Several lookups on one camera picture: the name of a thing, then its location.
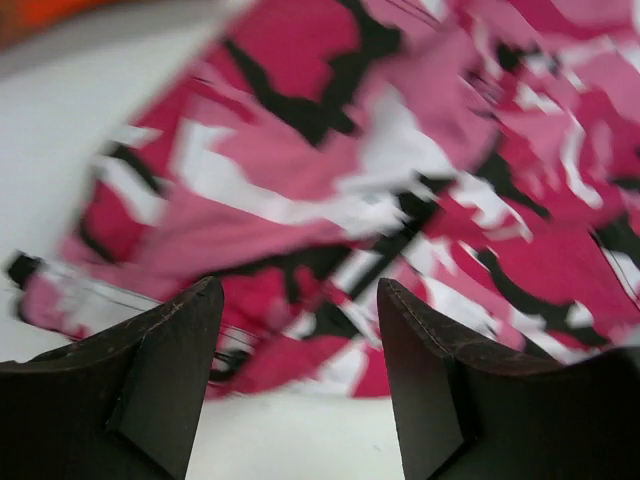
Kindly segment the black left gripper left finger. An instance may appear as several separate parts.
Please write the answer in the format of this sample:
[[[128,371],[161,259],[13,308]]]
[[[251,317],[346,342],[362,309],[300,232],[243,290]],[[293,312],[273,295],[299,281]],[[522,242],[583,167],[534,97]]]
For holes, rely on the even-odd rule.
[[[3,363],[2,477],[184,478],[223,303],[208,277],[82,341]]]

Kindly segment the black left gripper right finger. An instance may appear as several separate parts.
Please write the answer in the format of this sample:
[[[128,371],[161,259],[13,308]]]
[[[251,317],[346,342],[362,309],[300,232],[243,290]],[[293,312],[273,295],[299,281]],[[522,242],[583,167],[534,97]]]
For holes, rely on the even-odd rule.
[[[404,476],[635,479],[639,351],[563,365],[512,350],[398,282],[377,292]]]

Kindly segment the pink camouflage trousers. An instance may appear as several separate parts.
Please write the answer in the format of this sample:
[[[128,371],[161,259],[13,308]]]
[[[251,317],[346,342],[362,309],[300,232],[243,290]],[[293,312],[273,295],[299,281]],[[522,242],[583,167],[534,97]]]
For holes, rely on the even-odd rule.
[[[378,282],[574,363],[639,332],[635,1],[259,1],[101,153],[20,320],[81,340],[206,276],[208,393],[382,397]]]

